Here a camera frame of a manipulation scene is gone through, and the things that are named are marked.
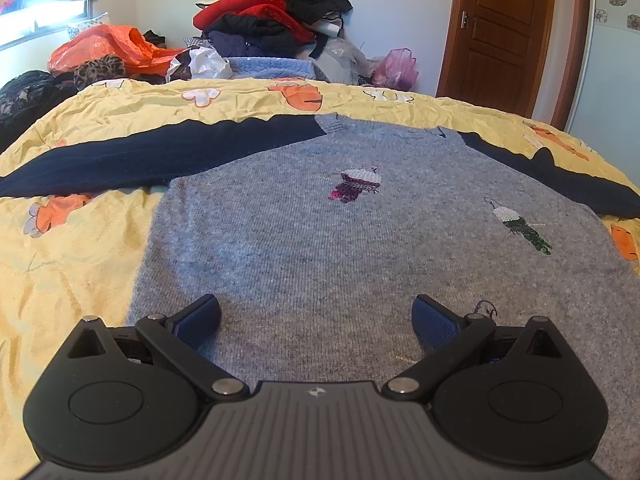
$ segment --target pink plastic bag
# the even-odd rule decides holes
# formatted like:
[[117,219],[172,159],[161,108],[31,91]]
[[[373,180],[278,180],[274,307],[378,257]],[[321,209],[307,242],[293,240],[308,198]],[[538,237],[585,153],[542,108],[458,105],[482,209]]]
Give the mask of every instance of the pink plastic bag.
[[389,52],[373,74],[373,84],[407,92],[418,80],[415,57],[408,48],[398,48]]

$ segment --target window sill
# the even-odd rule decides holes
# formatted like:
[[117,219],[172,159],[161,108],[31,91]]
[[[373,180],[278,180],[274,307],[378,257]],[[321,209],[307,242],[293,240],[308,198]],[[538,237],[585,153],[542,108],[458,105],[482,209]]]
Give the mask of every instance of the window sill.
[[27,43],[27,41],[37,40],[38,38],[43,38],[44,36],[50,36],[51,34],[61,32],[62,30],[66,30],[66,25],[57,25],[55,27],[41,28],[38,32],[27,34],[22,38],[18,38],[17,40],[13,40],[13,41],[10,41],[9,43],[0,45],[0,52],[2,52],[3,50],[7,50],[9,48],[13,48],[14,46],[18,46],[23,43]]

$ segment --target wooden door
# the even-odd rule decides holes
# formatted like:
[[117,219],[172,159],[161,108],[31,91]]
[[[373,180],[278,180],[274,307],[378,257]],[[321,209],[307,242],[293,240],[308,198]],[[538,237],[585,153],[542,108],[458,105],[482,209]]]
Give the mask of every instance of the wooden door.
[[554,0],[454,0],[438,95],[530,117],[553,7]]

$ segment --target patterned pillow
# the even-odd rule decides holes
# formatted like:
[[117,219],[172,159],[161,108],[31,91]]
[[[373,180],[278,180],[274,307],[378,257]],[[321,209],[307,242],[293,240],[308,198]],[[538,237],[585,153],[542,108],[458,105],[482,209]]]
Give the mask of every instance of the patterned pillow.
[[78,23],[69,23],[66,26],[66,31],[69,34],[69,39],[72,40],[82,31],[87,30],[88,28],[97,27],[98,25],[110,25],[111,21],[109,20],[109,13],[105,12],[96,18],[92,18],[90,20],[85,20],[84,22]]

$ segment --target bedsheet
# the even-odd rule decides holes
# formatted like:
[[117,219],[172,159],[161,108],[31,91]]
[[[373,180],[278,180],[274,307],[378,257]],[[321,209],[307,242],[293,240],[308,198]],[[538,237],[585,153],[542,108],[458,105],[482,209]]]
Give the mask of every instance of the bedsheet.
[[[640,192],[588,146],[545,124],[448,98],[296,78],[95,84],[38,120],[0,155],[0,174],[59,146],[125,137],[189,119],[213,124],[328,112],[477,132],[487,142],[528,157],[545,146],[565,169]],[[23,403],[78,319],[95,314],[108,326],[124,323],[163,191],[0,198],[0,480],[19,478],[36,463],[22,427]],[[602,220],[612,243],[637,267],[640,220]]]

